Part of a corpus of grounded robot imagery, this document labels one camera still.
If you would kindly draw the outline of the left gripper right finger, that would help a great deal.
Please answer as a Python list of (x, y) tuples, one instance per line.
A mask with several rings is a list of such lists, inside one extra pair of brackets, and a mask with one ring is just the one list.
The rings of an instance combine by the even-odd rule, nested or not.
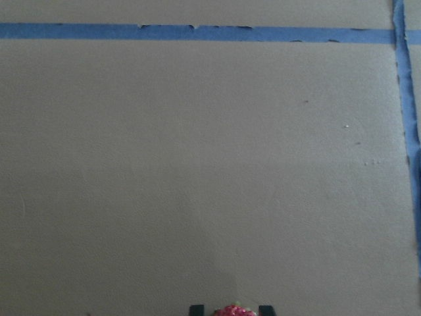
[(260, 305), (259, 316), (274, 316), (274, 307), (272, 305)]

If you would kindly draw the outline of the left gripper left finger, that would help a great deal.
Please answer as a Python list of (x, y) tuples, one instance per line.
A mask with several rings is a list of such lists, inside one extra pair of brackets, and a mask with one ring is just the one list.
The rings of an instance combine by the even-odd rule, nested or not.
[(204, 305), (191, 305), (189, 307), (189, 316), (204, 316), (205, 306)]

